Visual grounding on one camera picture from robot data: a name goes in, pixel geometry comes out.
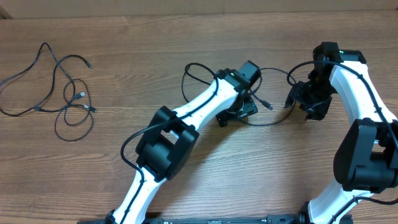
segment black cable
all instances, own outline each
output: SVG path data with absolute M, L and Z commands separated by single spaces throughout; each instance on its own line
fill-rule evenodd
M 286 75 L 288 75 L 288 73 L 287 73 L 286 71 L 283 71 L 283 70 L 281 70 L 281 69 L 279 69 L 279 68 L 260 68 L 260 70 L 275 70 L 275 71 L 282 72 L 282 73 L 285 73 Z M 201 80 L 200 78 L 197 78 L 197 77 L 193 76 L 193 75 L 190 74 L 190 73 L 186 73 L 186 74 L 184 73 L 184 75 L 182 76 L 182 81 L 181 81 L 181 92 L 182 92 L 182 96 L 184 97 L 184 100 L 185 100 L 187 103 L 189 103 L 190 101 L 189 101 L 189 100 L 187 99 L 187 97 L 185 96 L 184 87 L 183 87 L 185 75 L 188 75 L 189 77 L 191 77 L 191 78 L 193 78 L 193 79 L 195 79 L 195 80 L 197 80 L 197 81 L 199 81 L 199 82 L 201 82 L 201 83 L 204 83 L 204 84 L 206 84 L 206 85 L 210 85 L 210 83 L 208 83 L 208 82 L 206 82 L 206 81 L 203 81 L 203 80 Z M 294 83 L 297 83 L 296 80 L 294 79 L 294 77 L 290 76 L 290 78 L 293 80 Z M 253 97 L 255 97 L 256 100 L 258 100 L 260 103 L 262 103 L 262 104 L 264 105 L 264 104 L 267 103 L 267 102 L 266 102 L 265 100 L 260 99 L 260 98 L 255 94 L 255 93 L 260 89 L 261 84 L 262 84 L 262 75 L 260 76 L 260 82 L 259 82 L 259 85 L 257 86 L 257 88 L 254 89 L 254 90 L 251 90 L 251 89 L 250 89 L 250 93 L 249 93 L 249 94 L 252 95 Z M 243 124 L 246 124 L 246 125 L 249 125 L 249 126 L 254 126 L 254 127 L 264 127 L 264 126 L 276 125 L 276 124 L 279 124 L 279 123 L 285 121 L 285 120 L 292 114 L 292 112 L 293 112 L 293 110 L 294 110 L 294 108 L 295 108 L 295 104 L 296 104 L 296 102 L 293 103 L 293 105 L 292 105 L 290 111 L 289 111 L 282 119 L 280 119 L 280 120 L 278 120 L 278 121 L 275 121 L 275 122 L 272 122 L 272 123 L 267 123 L 267 124 L 252 124 L 252 123 L 249 123 L 249 122 L 247 122 L 247 121 L 243 121 L 243 120 L 241 120 L 241 119 L 237 119 L 237 120 L 238 120 L 239 122 L 243 123 Z
M 18 74 L 16 74 L 16 75 L 13 75 L 13 76 L 11 76 L 11 77 L 9 77 L 9 78 L 3 80 L 3 81 L 0 83 L 0 87 L 1 87 L 3 84 L 5 84 L 6 82 L 8 82 L 8 81 L 10 81 L 10 80 L 12 80 L 12 79 L 14 79 L 14 78 L 17 78 L 18 76 L 20 76 L 20 75 L 22 75 L 22 74 L 25 74 L 25 72 L 28 72 L 28 71 L 36 64 L 37 60 L 38 60 L 39 57 L 40 57 L 40 53 L 41 53 L 41 51 L 42 51 L 42 48 L 43 48 L 43 46 L 45 46 L 45 45 L 49 48 L 50 53 L 51 53 L 51 56 L 52 56 L 52 58 L 55 60 L 55 63 L 56 63 L 56 66 L 55 66 L 55 68 L 54 68 L 54 70 L 53 70 L 53 74 L 52 74 L 51 89 L 50 89 L 49 93 L 47 94 L 47 96 L 44 97 L 42 100 L 40 100 L 40 101 L 39 101 L 37 104 L 35 104 L 34 106 L 32 106 L 32 107 L 30 107 L 30 108 L 28 108 L 28 109 L 26 109 L 26 110 L 24 110 L 24 111 L 22 111 L 22 112 L 20 112 L 20 113 L 14 113 L 14 114 L 8 113 L 8 112 L 5 112 L 4 110 L 2 110 L 1 108 L 0 108 L 0 112 L 2 112 L 3 114 L 5 114 L 5 115 L 7 115 L 7 116 L 13 116 L 13 117 L 21 116 L 21 115 L 23 115 L 23 114 L 25 114 L 25 113 L 27 113 L 27 112 L 29 112 L 29 111 L 31 111 L 31 110 L 36 110 L 36 111 L 44 112 L 44 113 L 56 113 L 56 112 L 58 112 L 58 115 L 57 115 L 57 117 L 55 118 L 55 124 L 54 124 L 55 135 L 57 135 L 58 138 L 60 138 L 60 139 L 62 139 L 62 140 L 64 140 L 64 141 L 77 141 L 77 140 L 80 140 L 80 139 L 86 137 L 86 136 L 90 133 L 90 131 L 93 129 L 94 118 L 93 118 L 93 115 L 91 114 L 91 112 L 92 112 L 92 111 L 96 111 L 96 109 L 95 109 L 94 107 L 92 107 L 92 105 L 91 105 L 90 92 L 88 91 L 88 87 L 87 87 L 86 83 L 85 83 L 83 80 L 80 80 L 80 79 L 78 79 L 78 78 L 72 79 L 72 77 L 65 71 L 65 69 L 63 69 L 63 67 L 61 66 L 60 63 L 61 63 L 62 61 L 64 61 L 65 59 L 67 59 L 67 58 L 76 57 L 76 58 L 81 59 L 81 60 L 87 65 L 88 68 L 91 68 L 91 69 L 92 69 L 93 67 L 91 66 L 91 64 L 90 64 L 85 58 L 83 58 L 82 56 L 79 56 L 79 55 L 67 55 L 66 57 L 64 57 L 64 58 L 62 58 L 61 60 L 58 61 L 57 58 L 56 58 L 56 56 L 55 56 L 55 54 L 54 54 L 54 52 L 53 52 L 53 50 L 52 50 L 51 47 L 49 46 L 49 44 L 46 43 L 46 42 L 44 42 L 44 43 L 40 46 L 40 49 L 39 49 L 39 51 L 37 52 L 36 58 L 35 58 L 35 60 L 32 62 L 32 64 L 31 64 L 29 67 L 27 67 L 25 70 L 23 70 L 22 72 L 20 72 L 20 73 L 18 73 Z M 66 105 L 63 106 L 63 107 L 61 107 L 61 108 L 59 108 L 59 109 L 56 109 L 56 110 L 46 110 L 46 109 L 43 109 L 42 106 L 47 102 L 47 100 L 49 99 L 49 97 L 52 95 L 52 93 L 53 93 L 53 91 L 54 91 L 54 87 L 55 87 L 55 73 L 56 73 L 58 67 L 60 67 L 60 69 L 62 70 L 62 72 L 65 74 L 65 76 L 69 79 L 69 82 L 65 85 L 65 88 L 63 89 L 63 97 L 64 97 L 64 100 L 65 100 L 65 102 L 66 102 Z M 83 93 L 84 93 L 85 95 L 87 95 L 87 97 L 88 97 L 88 101 L 89 101 L 89 105 L 88 105 L 88 106 L 86 106 L 86 105 L 79 105 L 79 104 L 72 104 L 72 102 L 73 102 L 74 100 L 76 100 L 76 96 L 77 96 L 77 95 L 76 95 L 76 85 L 75 85 L 75 81 L 79 81 L 79 82 L 82 82 L 82 83 L 84 84 L 84 86 L 85 86 L 85 88 L 86 88 L 87 94 L 84 93 L 84 92 L 83 92 Z M 72 87 L 73 87 L 73 94 L 72 94 L 71 99 L 68 100 L 68 99 L 66 98 L 66 96 L 65 96 L 65 92 L 66 92 L 67 87 L 68 87 L 70 84 L 72 84 Z M 83 109 L 83 110 L 86 110 L 86 111 L 87 111 L 87 114 L 86 114 L 86 116 L 85 116 L 81 121 L 79 121 L 79 122 L 77 122 L 77 123 L 75 123 L 75 124 L 70 124 L 70 123 L 67 121 L 67 119 L 66 119 L 67 109 L 68 109 L 69 107 L 81 108 L 81 109 Z M 77 138 L 77 139 L 65 139 L 65 138 L 61 137 L 61 136 L 58 134 L 58 132 L 57 132 L 57 121 L 58 121 L 58 117 L 61 115 L 62 112 L 64 112 L 64 121 L 65 121 L 65 123 L 66 123 L 68 126 L 79 126 L 79 125 L 83 124 L 83 123 L 87 120 L 87 118 L 90 116 L 90 117 L 91 117 L 91 126 L 90 126 L 90 128 L 87 130 L 87 132 L 86 132 L 84 135 L 82 135 L 81 137 L 79 137 L 79 138 Z
M 378 203 L 380 205 L 395 205 L 398 203 L 398 198 L 389 202 L 385 202 L 382 200 L 377 200 L 377 199 L 373 199 L 373 198 L 369 198 L 369 197 L 362 197 L 362 196 L 357 196 L 357 197 L 353 197 L 350 201 L 348 201 L 343 208 L 341 208 L 336 215 L 332 216 L 332 219 L 330 220 L 329 224 L 333 224 L 337 217 L 339 217 L 345 210 L 347 210 L 347 208 L 349 208 L 354 202 L 357 203 L 358 200 L 367 200 L 373 203 Z
M 123 217 L 122 217 L 122 220 L 121 220 L 120 224 L 123 224 L 124 220 L 126 219 L 127 214 L 128 214 L 129 211 L 130 211 L 130 208 L 131 208 L 132 203 L 134 202 L 134 200 L 135 200 L 136 197 L 138 196 L 138 193 L 140 192 L 140 190 L 141 190 L 141 188 L 142 188 L 142 186 L 144 185 L 144 182 L 145 182 L 145 177 L 144 177 L 144 173 L 142 172 L 142 170 L 141 170 L 138 166 L 136 166 L 136 165 L 134 165 L 132 162 L 130 162 L 130 161 L 126 158 L 126 156 L 124 155 L 124 149 L 126 148 L 127 144 L 128 144 L 131 140 L 133 140 L 134 138 L 136 138 L 137 136 L 139 136 L 140 134 L 143 134 L 143 133 L 145 133 L 145 132 L 148 132 L 148 131 L 150 131 L 150 130 L 152 130 L 152 129 L 154 129 L 154 128 L 167 126 L 167 125 L 169 125 L 169 124 L 171 124 L 171 123 L 174 123 L 174 122 L 177 122 L 177 121 L 181 121 L 182 119 L 191 116 L 193 113 L 195 113 L 196 111 L 200 110 L 200 108 L 202 108 L 202 107 L 204 107 L 206 104 L 208 104 L 208 103 L 216 96 L 216 94 L 217 94 L 218 86 L 219 86 L 217 76 L 216 76 L 216 74 L 215 74 L 210 68 L 208 68 L 207 66 L 202 65 L 202 64 L 200 64 L 200 63 L 189 63 L 188 65 L 185 66 L 185 71 L 184 71 L 183 77 L 184 77 L 186 74 L 188 74 L 188 76 L 191 76 L 191 74 L 189 74 L 189 72 L 188 72 L 189 69 L 190 69 L 190 67 L 191 67 L 191 65 L 196 65 L 196 66 L 202 67 L 202 68 L 206 69 L 207 71 L 209 71 L 209 72 L 213 75 L 214 79 L 216 80 L 216 88 L 215 88 L 215 91 L 213 92 L 213 94 L 211 95 L 211 97 L 209 97 L 204 103 L 202 103 L 201 105 L 199 105 L 198 107 L 196 107 L 194 110 L 191 110 L 191 111 L 188 112 L 187 114 L 185 114 L 185 115 L 183 115 L 183 116 L 181 116 L 181 117 L 179 117 L 179 118 L 175 118 L 175 119 L 172 119 L 172 120 L 163 122 L 163 123 L 159 123 L 159 124 L 152 125 L 151 127 L 148 127 L 148 128 L 144 128 L 144 129 L 142 129 L 142 130 L 140 130 L 140 131 L 134 133 L 133 135 L 131 135 L 130 137 L 128 137 L 128 138 L 125 140 L 125 142 L 123 143 L 123 145 L 122 145 L 122 147 L 121 147 L 121 149 L 120 149 L 120 156 L 122 157 L 122 160 L 123 160 L 125 163 L 127 163 L 127 164 L 128 164 L 129 166 L 131 166 L 133 169 L 137 170 L 138 173 L 140 173 L 140 175 L 141 175 L 141 181 L 140 181 L 140 184 L 139 184 L 139 186 L 138 186 L 138 189 L 137 189 L 136 193 L 134 194 L 134 196 L 132 197 L 132 199 L 131 199 L 129 205 L 127 206 L 126 210 L 124 211 L 124 215 L 123 215 Z
M 290 80 L 289 80 L 289 77 L 291 77 L 292 73 L 296 69 L 298 69 L 298 68 L 300 68 L 300 67 L 302 67 L 304 65 L 315 64 L 315 63 L 326 63 L 326 64 L 330 64 L 330 65 L 337 65 L 339 67 L 342 67 L 342 68 L 346 69 L 347 71 L 351 72 L 352 74 L 356 75 L 363 82 L 363 84 L 365 85 L 365 87 L 366 87 L 366 89 L 367 89 L 367 91 L 369 93 L 370 98 L 372 99 L 373 105 L 376 108 L 377 114 L 379 115 L 379 117 L 382 120 L 382 122 L 387 126 L 389 134 L 391 135 L 391 138 L 392 138 L 392 142 L 395 145 L 395 150 L 398 152 L 398 141 L 397 141 L 397 138 L 396 138 L 394 132 L 392 131 L 391 125 L 387 121 L 387 119 L 383 115 L 383 113 L 381 112 L 381 107 L 379 107 L 379 104 L 377 103 L 376 97 L 374 96 L 374 93 L 373 93 L 371 87 L 369 86 L 369 83 L 363 78 L 362 74 L 359 74 L 357 71 L 353 70 L 352 68 L 349 68 L 346 65 L 342 65 L 342 64 L 337 63 L 337 62 L 331 62 L 331 61 L 309 61 L 309 62 L 301 63 L 301 64 L 295 66 L 294 68 L 292 68 L 291 71 L 289 72 L 289 74 L 287 75 L 287 82 L 290 85 L 292 85 L 292 86 L 296 85 L 296 84 L 291 83 Z M 358 197 L 354 197 L 343 208 L 341 208 L 337 212 L 336 215 L 333 215 L 333 217 L 330 220 L 329 224 L 332 224 L 333 222 L 335 222 L 337 217 L 339 217 L 347 208 L 349 208 L 349 206 L 352 203 L 357 202 L 358 200 L 368 200 L 370 202 L 378 203 L 378 204 L 381 204 L 381 205 L 395 205 L 395 204 L 398 203 L 398 198 L 395 199 L 395 200 L 392 200 L 390 202 L 384 202 L 384 201 L 376 200 L 376 199 L 373 199 L 373 198 L 370 198 L 370 197 L 359 197 L 359 196 Z
M 260 70 L 275 70 L 275 71 L 282 72 L 282 73 L 288 75 L 288 73 L 287 73 L 286 71 L 283 71 L 283 70 L 281 70 L 281 69 L 279 69 L 279 68 L 260 68 Z M 262 76 L 260 76 L 260 78 L 261 78 L 261 79 L 260 79 L 260 84 L 259 84 L 259 86 L 258 86 L 254 91 L 252 91 L 252 90 L 250 89 L 250 92 L 251 92 L 251 93 L 255 93 L 255 91 L 257 91 L 258 89 L 260 89 L 260 85 L 261 85 L 261 82 L 262 82 Z M 294 82 L 295 84 L 297 83 L 297 82 L 296 82 L 296 79 L 295 79 L 292 75 L 290 75 L 290 78 L 293 80 L 293 82 Z M 253 97 L 255 97 L 255 99 L 258 100 L 260 103 L 263 103 L 264 100 L 258 98 L 255 94 L 252 94 L 252 95 L 253 95 Z M 243 124 L 246 124 L 246 125 L 249 125 L 249 126 L 253 126 L 253 127 L 265 127 L 265 126 L 276 125 L 276 124 L 279 124 L 279 123 L 285 121 L 285 120 L 292 114 L 292 112 L 293 112 L 293 110 L 294 110 L 294 108 L 295 108 L 295 105 L 296 105 L 296 102 L 293 103 L 293 105 L 292 105 L 292 107 L 290 108 L 289 112 L 288 112 L 282 119 L 280 119 L 280 120 L 278 120 L 278 121 L 271 122 L 271 123 L 266 123 L 266 124 L 252 124 L 252 123 L 249 123 L 249 122 L 244 121 L 244 120 L 242 120 L 242 119 L 239 119 L 238 121 L 241 122 L 241 123 L 243 123 Z

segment wooden table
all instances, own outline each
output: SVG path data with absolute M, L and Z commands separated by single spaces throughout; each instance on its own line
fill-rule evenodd
M 0 115 L 0 222 L 103 218 L 120 205 L 135 174 L 120 158 L 121 144 L 146 126 L 162 105 L 184 104 L 180 82 L 186 64 L 200 62 L 218 70 L 252 60 L 262 67 L 290 70 L 310 60 L 322 41 L 362 51 L 374 86 L 398 114 L 397 11 L 0 21 L 1 79 L 29 66 L 40 44 L 48 42 L 58 58 L 78 54 L 91 62 L 93 70 L 77 59 L 63 66 L 73 78 L 87 82 L 93 106 L 99 109 L 93 131 L 78 142 L 63 142 L 54 135 L 55 114 Z M 2 108 L 21 111 L 43 98 L 54 65 L 45 49 L 27 75 L 2 91 Z M 301 68 L 295 76 L 305 81 L 312 68 Z M 211 80 L 199 68 L 192 72 Z M 259 96 L 275 109 L 261 108 L 250 117 L 253 123 L 275 121 L 286 113 L 282 108 L 290 87 L 285 76 L 264 72 L 263 77 Z M 59 70 L 46 107 L 63 106 L 66 82 Z M 192 99 L 206 86 L 187 80 L 185 88 Z M 80 116 L 73 111 L 70 119 Z M 333 178 L 333 157 L 349 128 L 338 95 L 323 121 L 304 117 L 296 109 L 287 121 L 264 128 L 237 123 L 219 128 L 213 120 L 185 167 L 161 187 L 149 212 L 165 218 L 296 212 Z M 60 134 L 76 137 L 84 128 L 68 129 L 61 122 Z M 135 145 L 127 150 L 133 161 Z M 398 193 L 386 190 L 375 197 L 389 200 Z M 361 202 L 351 213 L 356 223 L 397 223 L 396 211 Z

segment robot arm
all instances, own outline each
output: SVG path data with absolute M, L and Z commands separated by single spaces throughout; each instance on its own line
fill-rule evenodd
M 118 209 L 108 214 L 105 223 L 141 224 L 145 220 L 147 208 L 159 187 L 166 180 L 172 179 L 187 161 L 199 136 L 199 130 L 211 118 L 222 112 L 235 114 L 233 117 L 236 118 L 237 114 L 241 113 L 242 105 L 245 104 L 247 98 L 250 98 L 248 90 L 260 75 L 257 65 L 250 61 L 246 62 L 239 71 L 220 70 L 217 73 L 219 84 L 217 94 L 209 103 L 179 122 L 144 133 L 136 152 L 139 155 L 137 164 L 144 173 L 145 182 L 135 200 L 132 201 L 141 181 L 141 175 L 136 172 L 134 182 L 123 203 Z M 216 81 L 213 81 L 207 90 L 186 105 L 173 111 L 165 106 L 162 107 L 156 112 L 149 126 L 186 115 L 209 99 L 215 90 Z M 162 130 L 171 132 L 177 138 L 177 142 L 172 144 L 161 135 Z
M 387 121 L 396 125 L 394 120 L 397 118 L 386 108 L 370 81 L 361 52 L 339 50 L 336 43 L 324 42 L 314 50 L 313 57 L 314 60 L 338 62 L 361 74 L 372 89 Z M 308 77 L 309 82 L 299 82 L 298 86 L 292 88 L 287 106 L 291 100 L 298 100 L 300 108 L 308 112 L 307 119 L 321 120 L 326 115 L 331 94 L 337 93 L 351 123 L 335 156 L 335 178 L 307 207 L 310 223 L 339 223 L 360 202 L 356 200 L 351 203 L 353 198 L 370 197 L 387 187 L 397 186 L 398 166 L 395 161 L 398 155 L 395 147 L 386 143 L 386 127 L 376 113 L 364 83 L 356 75 L 337 65 L 315 64 L 315 69 Z M 386 147 L 384 153 L 372 152 L 373 144 L 379 140 L 380 145 Z

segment black bracket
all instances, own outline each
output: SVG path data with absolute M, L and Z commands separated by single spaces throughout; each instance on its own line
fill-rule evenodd
M 226 80 L 239 93 L 230 108 L 216 115 L 218 124 L 221 127 L 226 126 L 229 120 L 243 119 L 258 112 L 249 90 L 260 76 L 259 67 L 251 61 L 247 61 L 239 71 L 227 68 L 217 72 L 217 77 Z
M 398 121 L 391 124 L 398 134 Z M 372 152 L 374 140 L 384 152 Z M 345 191 L 369 190 L 379 194 L 398 185 L 398 153 L 384 123 L 369 118 L 356 119 L 351 125 L 333 162 L 337 182 Z
M 176 119 L 176 114 L 163 106 L 156 112 L 149 127 Z M 178 135 L 175 144 L 163 136 L 162 131 L 166 133 L 173 131 Z M 144 133 L 138 142 L 136 147 L 137 164 L 139 167 L 147 169 L 155 177 L 156 182 L 160 182 L 164 178 L 170 180 L 188 160 L 198 137 L 199 133 L 195 131 L 195 127 L 188 126 L 181 120 L 154 128 Z
M 322 42 L 313 50 L 313 60 L 342 63 L 355 61 L 366 63 L 362 53 L 358 50 L 340 50 L 335 42 Z M 300 109 L 308 113 L 305 119 L 322 120 L 328 112 L 331 95 L 337 93 L 330 85 L 330 75 L 334 65 L 316 63 L 308 74 L 310 81 L 298 82 L 292 87 L 285 102 L 285 108 L 300 103 Z

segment usb connector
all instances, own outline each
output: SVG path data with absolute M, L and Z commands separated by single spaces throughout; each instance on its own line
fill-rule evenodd
M 86 96 L 85 92 L 81 92 L 79 94 L 76 94 L 75 95 L 75 100 L 79 100 L 80 98 L 83 98 L 84 96 Z
M 98 110 L 97 108 L 95 108 L 94 106 L 87 106 L 87 105 L 83 105 L 86 109 L 88 109 L 91 112 L 97 113 Z

